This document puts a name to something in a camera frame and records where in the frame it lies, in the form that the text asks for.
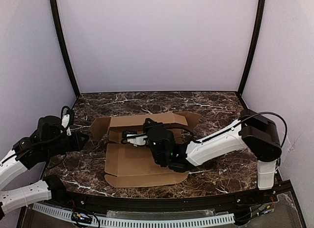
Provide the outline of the brown cardboard box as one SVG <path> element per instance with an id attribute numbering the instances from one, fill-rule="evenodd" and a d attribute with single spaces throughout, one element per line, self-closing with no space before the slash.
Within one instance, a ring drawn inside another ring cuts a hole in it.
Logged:
<path id="1" fill-rule="evenodd" d="M 143 133 L 145 118 L 162 122 L 174 133 L 176 143 L 184 143 L 182 131 L 193 131 L 200 114 L 192 112 L 140 114 L 116 117 L 99 117 L 90 127 L 93 139 L 108 136 L 105 156 L 105 180 L 115 188 L 153 187 L 179 184 L 188 177 L 187 172 L 175 172 L 157 165 L 151 150 L 146 146 L 121 144 L 123 131 Z"/>

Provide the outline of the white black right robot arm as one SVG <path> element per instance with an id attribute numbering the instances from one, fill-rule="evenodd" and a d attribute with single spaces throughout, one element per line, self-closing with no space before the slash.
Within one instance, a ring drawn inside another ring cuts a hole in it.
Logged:
<path id="1" fill-rule="evenodd" d="M 243 110 L 240 118 L 227 127 L 188 143 L 176 143 L 170 128 L 148 118 L 144 127 L 146 144 L 157 165 L 180 173 L 224 154 L 248 148 L 258 161 L 257 188 L 269 190 L 274 185 L 283 144 L 276 123 L 267 118 L 267 114 Z"/>

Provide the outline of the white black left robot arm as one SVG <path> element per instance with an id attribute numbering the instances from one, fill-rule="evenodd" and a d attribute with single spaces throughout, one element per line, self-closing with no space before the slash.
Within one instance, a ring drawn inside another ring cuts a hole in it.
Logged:
<path id="1" fill-rule="evenodd" d="M 38 201 L 62 200 L 66 187 L 56 175 L 14 190 L 5 187 L 17 176 L 50 158 L 78 152 L 83 149 L 89 136 L 71 132 L 73 118 L 70 114 L 62 117 L 46 116 L 38 120 L 37 129 L 30 137 L 15 143 L 0 162 L 0 216 Z"/>

